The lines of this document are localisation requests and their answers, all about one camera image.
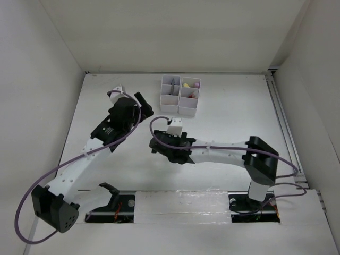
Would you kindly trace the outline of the black handled scissors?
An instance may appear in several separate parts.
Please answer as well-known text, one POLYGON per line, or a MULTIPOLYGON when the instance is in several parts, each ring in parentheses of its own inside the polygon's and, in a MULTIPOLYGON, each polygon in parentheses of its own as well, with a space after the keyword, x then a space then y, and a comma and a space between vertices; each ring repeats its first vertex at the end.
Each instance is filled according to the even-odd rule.
POLYGON ((170 93, 169 93, 169 95, 171 95, 171 96, 175 95, 175 93, 174 93, 175 85, 176 85, 175 79, 172 78, 172 80, 171 80, 171 89, 170 89, 170 93))

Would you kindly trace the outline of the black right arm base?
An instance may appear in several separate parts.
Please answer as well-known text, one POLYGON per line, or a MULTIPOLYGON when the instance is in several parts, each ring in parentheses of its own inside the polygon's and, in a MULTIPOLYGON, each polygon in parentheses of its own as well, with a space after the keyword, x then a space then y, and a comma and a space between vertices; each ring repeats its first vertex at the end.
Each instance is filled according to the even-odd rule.
POLYGON ((247 192, 230 192, 228 199, 232 223, 280 223, 276 201, 264 206, 273 197, 273 191, 268 192, 264 202, 259 202, 250 199, 247 192))

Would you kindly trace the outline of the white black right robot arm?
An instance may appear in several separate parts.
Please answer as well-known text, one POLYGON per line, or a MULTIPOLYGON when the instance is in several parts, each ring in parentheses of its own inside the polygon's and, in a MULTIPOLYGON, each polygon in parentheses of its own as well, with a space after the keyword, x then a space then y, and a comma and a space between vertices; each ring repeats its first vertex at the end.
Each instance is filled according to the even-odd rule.
POLYGON ((154 130, 151 134, 151 152, 167 157, 171 163, 221 163, 246 169, 251 182, 245 202, 251 209, 265 203, 268 189, 275 184, 279 153, 257 136, 246 142, 216 143, 188 138, 186 132, 175 136, 154 130))

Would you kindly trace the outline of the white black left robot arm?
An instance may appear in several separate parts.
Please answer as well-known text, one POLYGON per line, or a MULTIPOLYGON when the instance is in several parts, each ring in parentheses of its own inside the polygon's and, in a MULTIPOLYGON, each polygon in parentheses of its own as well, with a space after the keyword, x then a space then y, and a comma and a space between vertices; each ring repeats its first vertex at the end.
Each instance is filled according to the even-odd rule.
POLYGON ((95 175, 97 165, 110 156, 135 127, 153 116, 152 107, 140 92, 133 97, 118 89, 108 93, 113 107, 108 116, 91 132, 82 154, 63 166, 63 172, 45 186, 36 184, 31 191, 35 215, 60 233, 67 232, 86 214, 104 207, 118 206, 119 190, 102 182, 87 192, 81 185, 95 175))

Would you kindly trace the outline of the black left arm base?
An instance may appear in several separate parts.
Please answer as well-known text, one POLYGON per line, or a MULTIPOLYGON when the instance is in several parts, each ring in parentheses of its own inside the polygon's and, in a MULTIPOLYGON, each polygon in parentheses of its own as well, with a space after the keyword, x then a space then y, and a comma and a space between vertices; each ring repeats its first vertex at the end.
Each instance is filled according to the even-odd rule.
POLYGON ((135 191, 119 191, 108 183, 101 183, 101 188, 109 191, 110 200, 101 207, 86 213, 85 223, 134 223, 135 191))

